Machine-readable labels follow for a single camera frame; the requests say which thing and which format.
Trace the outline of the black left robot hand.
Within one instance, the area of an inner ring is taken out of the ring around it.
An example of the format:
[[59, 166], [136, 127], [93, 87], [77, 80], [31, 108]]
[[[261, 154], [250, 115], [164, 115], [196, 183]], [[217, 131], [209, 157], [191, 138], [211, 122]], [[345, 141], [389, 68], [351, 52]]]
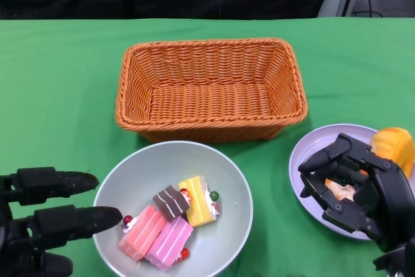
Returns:
[[43, 204], [47, 199], [95, 189], [98, 179], [85, 172], [57, 171], [54, 167], [18, 169], [1, 176], [1, 275], [70, 276], [73, 262], [50, 249], [69, 241], [89, 239], [118, 225], [123, 216], [117, 208], [74, 205], [36, 210], [15, 219], [10, 203]]

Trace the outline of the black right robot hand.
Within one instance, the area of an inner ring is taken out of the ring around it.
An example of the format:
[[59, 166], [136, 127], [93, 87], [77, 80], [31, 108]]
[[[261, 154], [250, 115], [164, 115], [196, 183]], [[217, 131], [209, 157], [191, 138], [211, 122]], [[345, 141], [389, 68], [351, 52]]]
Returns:
[[408, 180], [400, 166], [376, 155], [370, 145], [340, 133], [298, 170], [301, 196], [317, 201], [325, 221], [349, 233], [365, 233], [383, 252], [414, 238], [414, 195]]

